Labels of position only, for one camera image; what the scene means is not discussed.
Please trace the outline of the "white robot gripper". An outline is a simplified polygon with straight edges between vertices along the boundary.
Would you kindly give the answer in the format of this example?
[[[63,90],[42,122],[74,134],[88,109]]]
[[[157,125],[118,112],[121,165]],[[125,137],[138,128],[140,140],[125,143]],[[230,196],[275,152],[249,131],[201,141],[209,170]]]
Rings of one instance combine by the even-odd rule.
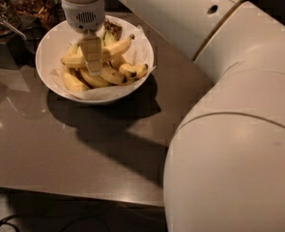
[[[79,45],[90,75],[100,75],[102,69],[101,39],[98,31],[105,21],[104,0],[77,3],[62,0],[62,8],[69,26],[82,36]]]

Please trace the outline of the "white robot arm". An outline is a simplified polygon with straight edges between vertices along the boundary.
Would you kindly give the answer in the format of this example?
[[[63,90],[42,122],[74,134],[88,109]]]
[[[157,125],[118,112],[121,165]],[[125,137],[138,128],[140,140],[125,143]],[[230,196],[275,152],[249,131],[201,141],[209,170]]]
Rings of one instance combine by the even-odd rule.
[[[170,143],[168,231],[285,232],[285,27],[244,0],[119,1],[214,82]],[[102,21],[103,0],[62,5]]]

